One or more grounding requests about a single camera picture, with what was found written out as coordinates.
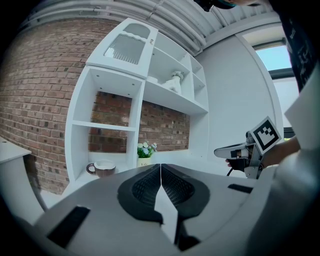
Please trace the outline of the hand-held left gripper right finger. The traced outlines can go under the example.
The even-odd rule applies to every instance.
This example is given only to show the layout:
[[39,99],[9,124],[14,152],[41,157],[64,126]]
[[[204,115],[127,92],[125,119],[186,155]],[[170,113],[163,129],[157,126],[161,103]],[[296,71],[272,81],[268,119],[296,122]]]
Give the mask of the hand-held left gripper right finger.
[[247,253],[272,180],[272,171],[245,179],[162,164],[162,187],[177,210],[174,244],[182,253]]

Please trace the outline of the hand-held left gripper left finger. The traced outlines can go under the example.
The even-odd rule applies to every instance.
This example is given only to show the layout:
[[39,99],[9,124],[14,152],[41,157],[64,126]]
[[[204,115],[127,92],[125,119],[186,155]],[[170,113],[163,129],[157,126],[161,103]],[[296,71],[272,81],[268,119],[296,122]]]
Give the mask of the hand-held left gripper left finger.
[[173,256],[180,251],[159,223],[141,221],[119,204],[118,188],[127,179],[145,174],[150,166],[134,168],[95,179],[62,199],[36,222],[35,229],[47,237],[75,207],[89,213],[65,250],[79,256]]

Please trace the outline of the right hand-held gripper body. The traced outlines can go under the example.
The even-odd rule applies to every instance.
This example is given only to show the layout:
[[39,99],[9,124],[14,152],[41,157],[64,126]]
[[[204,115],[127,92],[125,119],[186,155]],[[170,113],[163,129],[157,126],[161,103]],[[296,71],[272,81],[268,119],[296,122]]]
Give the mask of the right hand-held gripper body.
[[262,161],[266,152],[281,140],[281,136],[269,116],[245,136],[245,143],[230,151],[230,170],[241,171],[249,179],[258,179],[264,169]]

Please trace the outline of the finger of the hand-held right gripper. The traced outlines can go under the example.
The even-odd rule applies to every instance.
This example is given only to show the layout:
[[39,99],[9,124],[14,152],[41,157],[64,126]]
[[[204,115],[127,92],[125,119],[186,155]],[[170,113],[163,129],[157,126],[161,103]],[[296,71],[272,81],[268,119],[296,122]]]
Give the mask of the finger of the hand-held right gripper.
[[245,143],[234,144],[214,150],[214,155],[218,158],[238,159],[248,157],[248,148]]

